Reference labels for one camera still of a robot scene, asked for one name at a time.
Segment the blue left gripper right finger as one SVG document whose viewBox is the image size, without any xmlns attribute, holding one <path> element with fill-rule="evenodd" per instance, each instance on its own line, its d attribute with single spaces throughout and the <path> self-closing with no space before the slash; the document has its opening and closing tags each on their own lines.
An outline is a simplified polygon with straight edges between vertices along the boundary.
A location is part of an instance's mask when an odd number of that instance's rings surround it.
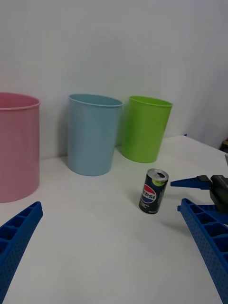
<svg viewBox="0 0 228 304">
<path fill-rule="evenodd" d="M 182 203 L 193 203 L 182 199 Z M 187 224 L 207 266 L 222 303 L 228 302 L 228 225 L 214 223 Z"/>
</svg>

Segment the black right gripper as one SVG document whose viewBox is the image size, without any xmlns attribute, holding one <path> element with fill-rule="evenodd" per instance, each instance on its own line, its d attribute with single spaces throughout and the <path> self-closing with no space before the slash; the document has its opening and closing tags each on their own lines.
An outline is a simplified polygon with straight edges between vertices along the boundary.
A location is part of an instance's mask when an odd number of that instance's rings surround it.
<svg viewBox="0 0 228 304">
<path fill-rule="evenodd" d="M 197 225 L 228 224 L 228 215 L 225 214 L 228 213 L 228 178 L 223 175 L 213 175 L 210 180 L 206 175 L 200 175 L 194 178 L 172 181 L 170 186 L 201 190 L 210 189 L 210 197 L 215 205 L 182 203 L 177 207 L 177 211 L 181 213 L 188 225 L 192 222 Z"/>
</svg>

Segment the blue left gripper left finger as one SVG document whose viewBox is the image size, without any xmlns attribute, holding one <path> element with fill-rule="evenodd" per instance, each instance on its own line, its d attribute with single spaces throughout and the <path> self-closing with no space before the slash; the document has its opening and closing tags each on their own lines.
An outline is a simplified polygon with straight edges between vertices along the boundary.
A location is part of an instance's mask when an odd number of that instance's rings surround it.
<svg viewBox="0 0 228 304">
<path fill-rule="evenodd" d="M 42 216 L 41 203 L 36 201 L 0 227 L 1 303 L 4 301 L 26 247 Z"/>
</svg>

